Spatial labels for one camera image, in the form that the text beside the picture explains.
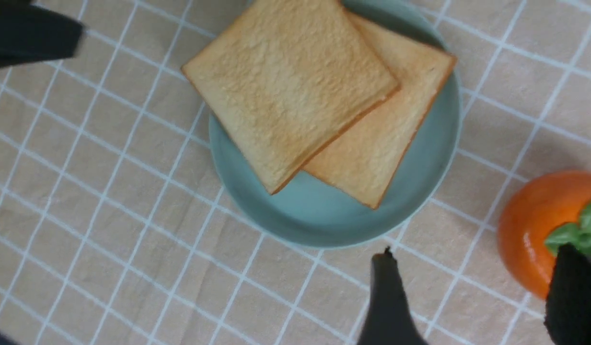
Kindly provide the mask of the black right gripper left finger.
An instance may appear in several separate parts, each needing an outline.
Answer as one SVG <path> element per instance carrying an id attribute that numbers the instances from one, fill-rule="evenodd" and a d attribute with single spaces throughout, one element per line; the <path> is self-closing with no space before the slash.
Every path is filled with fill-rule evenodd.
<path id="1" fill-rule="evenodd" d="M 426 345 L 411 316 L 407 296 L 390 247 L 371 259 L 369 308 L 359 345 Z"/>

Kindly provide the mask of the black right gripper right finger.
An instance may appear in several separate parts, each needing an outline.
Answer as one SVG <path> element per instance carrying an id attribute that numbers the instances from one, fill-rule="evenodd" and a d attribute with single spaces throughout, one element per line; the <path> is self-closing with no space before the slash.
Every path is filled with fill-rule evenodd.
<path id="1" fill-rule="evenodd" d="M 558 249 L 545 327 L 555 345 L 591 345 L 591 256 L 572 244 Z"/>

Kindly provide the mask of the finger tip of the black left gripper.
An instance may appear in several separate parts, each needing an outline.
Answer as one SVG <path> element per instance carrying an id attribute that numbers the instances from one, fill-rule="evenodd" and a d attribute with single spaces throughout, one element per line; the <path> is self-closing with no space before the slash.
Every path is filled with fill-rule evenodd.
<path id="1" fill-rule="evenodd" d="M 72 58 L 82 40 L 76 18 L 30 0 L 0 0 L 0 69 Z"/>

